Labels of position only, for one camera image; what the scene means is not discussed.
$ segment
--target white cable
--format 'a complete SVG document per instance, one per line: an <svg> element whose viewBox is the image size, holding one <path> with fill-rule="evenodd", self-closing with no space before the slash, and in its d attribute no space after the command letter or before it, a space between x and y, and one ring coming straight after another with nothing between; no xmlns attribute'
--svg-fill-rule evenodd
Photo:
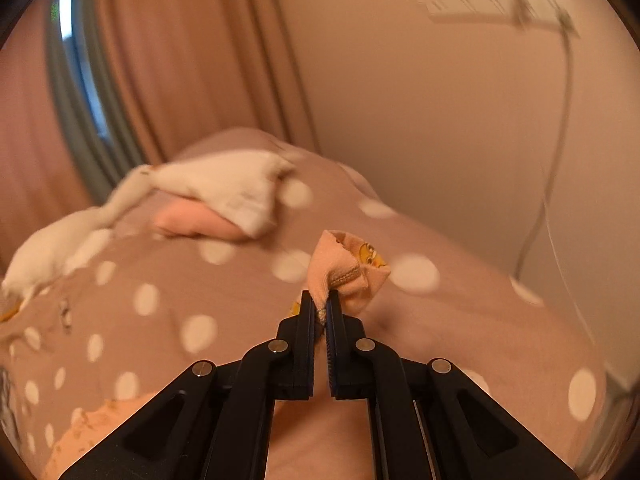
<svg viewBox="0 0 640 480"><path fill-rule="evenodd" d="M562 285L564 286L564 290L568 294L569 299L571 300L571 303L574 306L575 315L578 317L578 320L580 321L580 324L582 325L582 328L584 329L586 335L591 340L591 343L595 345L596 344L596 339L593 336L593 332L589 328L587 320L584 319L584 315L582 314L582 311L580 310L580 307L578 306L577 301L575 301L575 297L572 294L571 290L569 289L568 283L566 282L566 277L564 276L564 271L562 270L562 265L560 265L560 258L558 257L558 250L556 250L556 244L554 243L554 240L553 240L553 238L551 236L551 225L549 225L549 206L548 206L548 203L546 201L546 197L543 197L542 200L543 200L543 204L544 204L544 207L545 207L546 234L549 236L549 243L551 244L551 250L552 250L552 252L554 254L554 260L556 262L556 267L558 268L558 273L560 274L560 279L562 280Z"/></svg>
<svg viewBox="0 0 640 480"><path fill-rule="evenodd" d="M544 201L551 201L554 189L556 187L556 179L560 169L560 163L562 162L562 156L564 155L564 148L569 131L569 119L571 117L571 104L574 96L574 53L571 48L571 33L574 30L574 24L571 16L566 10L558 8L558 24L560 26L560 32L562 34L562 50L564 51L564 58L566 60L566 74L564 83L564 99L562 102L562 110L560 115L560 125L558 128L558 138L556 140L556 147L554 149L551 164L549 167L548 175L545 177L545 189L543 190L542 200L538 207L538 213L536 219L525 238L522 248L518 253L516 260L515 270L513 276L516 280L519 280L529 252L533 247L533 244L538 237L540 229L545 219L545 206Z"/></svg>

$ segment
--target polka dot bedsheet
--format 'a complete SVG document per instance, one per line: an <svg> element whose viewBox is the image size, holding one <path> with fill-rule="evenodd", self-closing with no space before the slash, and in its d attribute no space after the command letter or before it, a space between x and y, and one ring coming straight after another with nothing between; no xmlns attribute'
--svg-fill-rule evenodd
<svg viewBox="0 0 640 480"><path fill-rule="evenodd" d="M363 192L335 162L257 130L215 134L181 158L235 148L284 150L296 165L273 232L238 245L153 235L149 219L166 200L156 192L87 267L0 325L3 427L38 478L57 478L194 361L230 362L273 337L325 229L367 240L391 266L360 315L367 335L412 360L455 362L575 464L605 395L603 361L587 339L518 282ZM267 478L370 479L366 406L332 400L322 342L316 359L313 399L276 406ZM88 420L105 426L69 459Z"/></svg>

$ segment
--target metal screw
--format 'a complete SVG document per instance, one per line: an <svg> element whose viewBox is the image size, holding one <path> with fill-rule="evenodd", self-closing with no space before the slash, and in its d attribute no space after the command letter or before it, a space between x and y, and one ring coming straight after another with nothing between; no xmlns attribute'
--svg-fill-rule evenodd
<svg viewBox="0 0 640 480"><path fill-rule="evenodd" d="M371 352L376 347L376 343L367 337L363 337L362 339L358 339L356 341L356 348L358 350L362 350L363 352Z"/></svg>
<svg viewBox="0 0 640 480"><path fill-rule="evenodd" d="M269 341L268 348L272 352L278 354L280 352L284 352L287 348L289 348L289 345L286 341L284 341L284 339L274 339L273 341Z"/></svg>
<svg viewBox="0 0 640 480"><path fill-rule="evenodd" d="M193 375L197 375L198 377L204 377L205 375L209 375L213 370L213 366L211 363L207 361L198 361L191 367L191 371Z"/></svg>
<svg viewBox="0 0 640 480"><path fill-rule="evenodd" d="M451 363L446 359L436 359L431 363L431 368L439 374L448 374L451 371Z"/></svg>

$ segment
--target wall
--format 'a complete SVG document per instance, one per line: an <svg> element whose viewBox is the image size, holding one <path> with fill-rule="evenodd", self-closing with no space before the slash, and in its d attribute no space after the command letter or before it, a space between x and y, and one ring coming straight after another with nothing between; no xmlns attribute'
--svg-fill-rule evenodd
<svg viewBox="0 0 640 480"><path fill-rule="evenodd" d="M640 54L605 0L572 0L575 92L550 226L612 373L640 372ZM558 32L434 23L417 0L280 0L324 155L505 272L558 135ZM542 233L523 281L578 323Z"/></svg>

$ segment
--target pink cloth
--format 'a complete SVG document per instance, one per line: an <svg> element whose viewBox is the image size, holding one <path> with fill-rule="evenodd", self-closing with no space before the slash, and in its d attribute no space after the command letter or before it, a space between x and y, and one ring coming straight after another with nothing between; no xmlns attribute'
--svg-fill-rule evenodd
<svg viewBox="0 0 640 480"><path fill-rule="evenodd" d="M309 262L305 286L316 304L318 321L324 325L329 290L337 289L343 311L357 316L389 273L389 266L362 238L341 231L322 232ZM294 304L292 314L299 309L300 300Z"/></svg>
<svg viewBox="0 0 640 480"><path fill-rule="evenodd" d="M249 238L241 228L205 203L189 198L175 198L164 206L156 214L153 228L167 236L204 235L233 242Z"/></svg>

